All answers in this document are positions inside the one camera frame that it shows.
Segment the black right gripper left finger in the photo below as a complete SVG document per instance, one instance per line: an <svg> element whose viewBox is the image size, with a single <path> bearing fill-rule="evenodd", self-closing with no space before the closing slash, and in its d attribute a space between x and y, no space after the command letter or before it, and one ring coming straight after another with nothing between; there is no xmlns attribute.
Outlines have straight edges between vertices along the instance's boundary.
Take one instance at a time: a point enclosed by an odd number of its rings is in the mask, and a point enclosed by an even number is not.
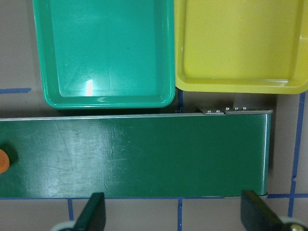
<svg viewBox="0 0 308 231"><path fill-rule="evenodd" d="M104 193L96 192L91 195L79 218L76 220L74 231L103 231L106 225Z"/></svg>

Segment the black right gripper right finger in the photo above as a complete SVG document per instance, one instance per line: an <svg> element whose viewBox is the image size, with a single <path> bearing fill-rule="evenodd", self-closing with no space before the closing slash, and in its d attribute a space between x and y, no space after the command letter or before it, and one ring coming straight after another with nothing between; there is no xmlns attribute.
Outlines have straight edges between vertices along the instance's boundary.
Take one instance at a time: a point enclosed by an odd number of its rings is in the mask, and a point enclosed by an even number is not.
<svg viewBox="0 0 308 231"><path fill-rule="evenodd" d="M253 191L241 192L241 222L246 231L292 231Z"/></svg>

